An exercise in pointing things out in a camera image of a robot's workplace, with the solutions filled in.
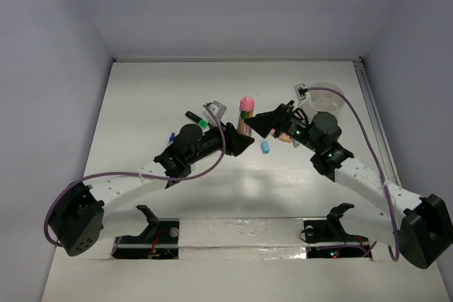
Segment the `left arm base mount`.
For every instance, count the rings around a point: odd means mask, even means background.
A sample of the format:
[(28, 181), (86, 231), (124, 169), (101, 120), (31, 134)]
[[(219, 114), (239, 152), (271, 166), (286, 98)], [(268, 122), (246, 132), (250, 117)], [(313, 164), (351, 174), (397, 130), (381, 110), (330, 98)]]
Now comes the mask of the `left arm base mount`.
[(111, 256), (117, 260), (176, 260), (179, 247), (179, 219), (159, 219), (144, 204), (135, 207), (146, 219), (137, 236), (115, 238)]

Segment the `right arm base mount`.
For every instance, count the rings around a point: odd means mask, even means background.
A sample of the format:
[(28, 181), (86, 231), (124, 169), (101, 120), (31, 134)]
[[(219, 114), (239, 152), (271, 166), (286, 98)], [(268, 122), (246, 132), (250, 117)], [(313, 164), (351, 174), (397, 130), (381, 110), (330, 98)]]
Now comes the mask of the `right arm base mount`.
[(333, 207), (324, 218), (304, 220), (299, 239), (307, 244), (308, 259), (372, 259), (372, 248), (364, 236), (346, 233), (341, 219), (354, 205), (342, 203)]

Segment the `clear blue capped pen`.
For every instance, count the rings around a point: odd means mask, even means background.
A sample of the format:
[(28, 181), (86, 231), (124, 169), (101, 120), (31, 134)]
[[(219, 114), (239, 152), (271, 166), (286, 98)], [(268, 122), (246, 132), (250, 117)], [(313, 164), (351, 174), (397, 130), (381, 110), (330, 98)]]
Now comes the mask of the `clear blue capped pen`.
[(168, 140), (168, 146), (170, 146), (170, 145), (172, 145), (174, 143), (175, 138), (176, 138), (176, 133), (172, 132), (170, 137), (169, 137), (169, 140)]

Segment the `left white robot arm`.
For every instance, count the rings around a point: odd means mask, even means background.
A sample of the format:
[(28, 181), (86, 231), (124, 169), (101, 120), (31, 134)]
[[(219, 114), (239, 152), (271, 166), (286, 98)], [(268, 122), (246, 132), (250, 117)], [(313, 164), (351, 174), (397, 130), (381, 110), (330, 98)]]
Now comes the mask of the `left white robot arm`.
[(70, 257), (81, 255), (104, 238), (129, 236), (152, 243), (159, 234), (160, 222), (151, 209), (137, 205), (132, 210), (137, 219), (132, 225), (130, 218), (119, 215), (120, 208), (151, 192), (200, 178), (219, 162), (197, 175), (192, 173), (195, 163), (215, 154), (220, 158), (239, 156), (253, 142), (231, 123), (206, 132), (196, 124), (186, 124), (161, 154), (137, 172), (97, 173), (70, 183), (46, 214), (45, 238)]

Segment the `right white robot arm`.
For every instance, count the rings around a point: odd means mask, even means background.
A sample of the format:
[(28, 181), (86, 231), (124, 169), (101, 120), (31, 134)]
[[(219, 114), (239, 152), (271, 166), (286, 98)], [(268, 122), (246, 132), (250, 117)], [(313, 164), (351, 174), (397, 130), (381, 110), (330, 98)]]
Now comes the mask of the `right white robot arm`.
[(396, 250), (409, 263), (427, 269), (452, 245), (452, 220), (444, 200), (435, 194), (423, 197), (388, 182), (338, 142), (341, 128), (334, 115), (318, 112), (305, 122), (292, 104), (245, 119), (245, 124), (266, 138), (286, 134), (314, 152), (316, 171), (372, 203), (378, 214), (365, 219), (335, 216), (326, 222), (327, 234), (341, 240), (354, 228), (368, 232), (369, 238)]

